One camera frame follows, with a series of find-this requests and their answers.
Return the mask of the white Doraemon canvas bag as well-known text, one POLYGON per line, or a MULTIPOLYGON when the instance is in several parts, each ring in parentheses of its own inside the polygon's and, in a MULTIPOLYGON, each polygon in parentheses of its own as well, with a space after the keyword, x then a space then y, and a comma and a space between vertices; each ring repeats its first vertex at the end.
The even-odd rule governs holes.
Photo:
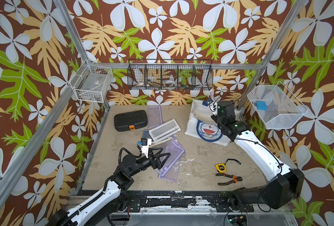
POLYGON ((211 116, 213 113, 210 108, 205 106, 202 100, 194 99, 185 134, 208 143, 227 147, 231 140, 222 134, 211 116))

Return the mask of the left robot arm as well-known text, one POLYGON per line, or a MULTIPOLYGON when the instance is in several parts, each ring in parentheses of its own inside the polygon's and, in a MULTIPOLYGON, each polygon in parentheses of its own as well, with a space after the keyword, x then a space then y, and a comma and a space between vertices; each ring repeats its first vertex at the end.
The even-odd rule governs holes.
POLYGON ((161 169, 171 153, 163 148, 149 148, 147 156, 134 155, 125 148, 119 152, 115 172, 106 179, 104 187, 83 203, 68 211, 59 210, 49 220, 49 226, 95 226, 119 208, 127 207, 126 190, 133 184, 133 176, 149 167, 161 169))

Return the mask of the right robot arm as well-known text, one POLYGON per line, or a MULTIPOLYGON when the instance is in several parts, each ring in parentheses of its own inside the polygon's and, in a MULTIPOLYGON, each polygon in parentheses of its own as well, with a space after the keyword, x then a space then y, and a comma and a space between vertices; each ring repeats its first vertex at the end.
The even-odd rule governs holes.
POLYGON ((299 199, 304 182, 304 174, 280 161, 256 137, 250 127, 235 118, 234 102, 212 102, 212 119, 217 123, 222 134, 242 148, 261 169, 268 183, 264 186, 241 188, 234 191, 232 203, 266 204, 277 210, 299 199))

